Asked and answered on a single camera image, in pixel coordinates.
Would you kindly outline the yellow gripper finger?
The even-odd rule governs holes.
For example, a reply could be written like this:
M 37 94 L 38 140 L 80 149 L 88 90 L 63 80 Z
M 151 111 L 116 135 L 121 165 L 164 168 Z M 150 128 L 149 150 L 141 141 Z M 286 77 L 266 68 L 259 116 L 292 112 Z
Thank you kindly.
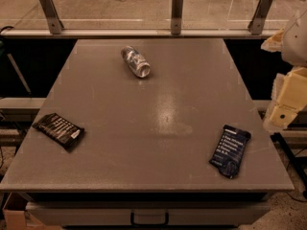
M 283 35 L 284 29 L 281 28 L 262 43 L 261 49 L 271 53 L 280 52 L 282 48 Z
M 267 131 L 285 129 L 307 106 L 307 68 L 297 66 L 286 75 L 278 73 L 271 98 L 263 127 Z

